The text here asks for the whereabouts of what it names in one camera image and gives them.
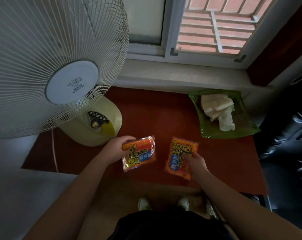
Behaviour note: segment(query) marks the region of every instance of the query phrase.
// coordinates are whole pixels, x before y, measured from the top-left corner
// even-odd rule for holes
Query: green plastic tray
[[[201,109],[201,95],[224,93],[234,102],[235,111],[232,112],[234,131],[223,132],[220,130],[219,121],[210,121],[204,111]],[[260,131],[259,127],[250,121],[250,117],[245,109],[241,92],[234,90],[207,89],[201,92],[190,93],[189,97],[193,101],[199,115],[201,136],[206,138],[230,139],[249,136]]]

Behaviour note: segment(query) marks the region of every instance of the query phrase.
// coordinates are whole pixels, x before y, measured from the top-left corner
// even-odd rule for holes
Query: black leather chair
[[[302,76],[281,94],[254,135],[272,211],[302,229]]]

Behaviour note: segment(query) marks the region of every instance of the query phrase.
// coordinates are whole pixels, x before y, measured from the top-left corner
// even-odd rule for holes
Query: hand
[[[111,139],[108,144],[102,149],[102,151],[97,155],[99,160],[104,162],[106,166],[118,161],[120,158],[129,154],[129,149],[126,151],[122,150],[122,145],[129,141],[135,140],[133,136],[121,136]]]
[[[209,172],[203,157],[201,157],[199,154],[195,153],[193,158],[191,154],[183,153],[183,157],[189,161],[192,178],[195,181],[198,181],[199,176],[204,172]]]

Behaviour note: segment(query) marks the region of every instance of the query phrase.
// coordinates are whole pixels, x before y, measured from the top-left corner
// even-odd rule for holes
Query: table surface
[[[105,96],[119,108],[123,117],[118,136],[142,138],[154,135],[157,161],[124,173],[119,160],[106,169],[103,177],[199,187],[192,180],[164,171],[170,142],[175,136],[199,142],[198,153],[204,157],[209,171],[233,189],[267,195],[253,137],[201,137],[199,118],[187,94],[111,87]],[[61,173],[79,174],[103,148],[80,145],[59,128],[53,133],[57,166]],[[39,135],[22,168],[56,171],[51,131]]]

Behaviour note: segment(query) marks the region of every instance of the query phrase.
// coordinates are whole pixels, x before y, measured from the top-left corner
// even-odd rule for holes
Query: shoe
[[[139,207],[139,211],[141,211],[141,210],[152,210],[148,199],[145,198],[145,197],[141,197],[139,199],[138,207]]]
[[[180,197],[179,201],[177,202],[177,206],[182,207],[185,210],[189,210],[189,201],[186,197]]]

